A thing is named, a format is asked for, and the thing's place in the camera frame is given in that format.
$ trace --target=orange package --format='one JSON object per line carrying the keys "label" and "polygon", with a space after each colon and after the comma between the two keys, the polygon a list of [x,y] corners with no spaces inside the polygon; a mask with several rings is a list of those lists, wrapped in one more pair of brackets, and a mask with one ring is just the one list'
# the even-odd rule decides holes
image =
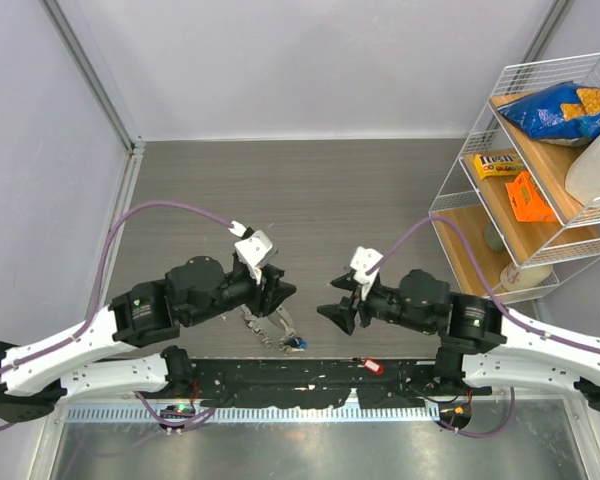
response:
{"label": "orange package", "polygon": [[513,183],[507,183],[509,202],[519,222],[557,222],[553,209],[529,172],[521,172]]}

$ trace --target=wood grain floor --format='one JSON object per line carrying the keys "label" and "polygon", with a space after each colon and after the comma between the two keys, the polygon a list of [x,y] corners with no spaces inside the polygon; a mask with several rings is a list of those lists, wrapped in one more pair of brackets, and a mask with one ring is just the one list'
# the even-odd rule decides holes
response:
{"label": "wood grain floor", "polygon": [[[264,229],[279,247],[273,263],[298,287],[285,306],[309,344],[305,356],[432,357],[437,338],[381,321],[348,337],[315,309],[339,301],[340,292],[327,284],[345,271],[358,245],[386,251],[427,214],[460,146],[459,140],[152,143],[133,203],[177,200]],[[232,242],[225,229],[187,212],[145,211],[124,230],[109,297],[196,255],[229,268]],[[383,282],[397,285],[413,268],[456,288],[430,226],[387,264]],[[182,329],[170,343],[192,357],[277,356],[244,327],[238,312],[226,317]]]}

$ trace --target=yellow candy box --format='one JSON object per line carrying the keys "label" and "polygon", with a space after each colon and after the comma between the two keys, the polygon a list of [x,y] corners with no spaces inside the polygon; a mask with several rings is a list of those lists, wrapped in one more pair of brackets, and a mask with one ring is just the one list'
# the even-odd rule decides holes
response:
{"label": "yellow candy box", "polygon": [[526,170],[524,162],[517,153],[510,155],[480,155],[473,156],[473,166],[480,180],[485,177],[518,175]]}

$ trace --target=red object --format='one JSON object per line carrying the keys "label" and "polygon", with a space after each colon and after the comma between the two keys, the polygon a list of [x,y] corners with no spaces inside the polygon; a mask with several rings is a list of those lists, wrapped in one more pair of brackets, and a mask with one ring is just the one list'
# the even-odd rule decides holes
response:
{"label": "red object", "polygon": [[376,375],[382,375],[382,372],[384,372],[382,364],[372,358],[365,358],[363,365],[367,370],[371,370]]}
{"label": "red object", "polygon": [[198,395],[200,394],[200,389],[198,388],[198,377],[195,378],[192,386],[193,389],[191,391],[191,396],[189,397],[189,403],[193,407],[193,402],[198,398]]}

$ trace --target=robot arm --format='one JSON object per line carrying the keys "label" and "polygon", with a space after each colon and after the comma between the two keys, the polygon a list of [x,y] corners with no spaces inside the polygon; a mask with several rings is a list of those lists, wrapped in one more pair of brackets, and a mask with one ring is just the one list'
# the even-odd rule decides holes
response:
{"label": "robot arm", "polygon": [[318,307],[318,312],[349,335],[357,315],[362,327],[377,318],[437,334],[441,347],[435,370],[456,384],[580,392],[600,411],[600,338],[547,325],[515,310],[509,310],[511,320],[491,300],[450,292],[447,283],[421,270],[412,270],[398,288],[386,287],[377,271],[365,273],[380,258],[375,250],[359,247],[350,272],[331,282],[351,296]]}
{"label": "robot arm", "polygon": [[[97,312],[83,335],[78,324],[37,343],[0,342],[0,417],[8,422],[32,420],[53,411],[57,402],[114,392],[184,391],[192,377],[184,350],[137,360],[93,363],[147,345],[177,338],[180,326],[192,327],[245,305],[267,316],[293,295],[296,287],[281,281],[284,271],[269,265],[276,248],[267,236],[238,228],[233,268],[225,273],[211,257],[198,256],[114,298]],[[72,338],[65,347],[22,365],[18,360]]]}

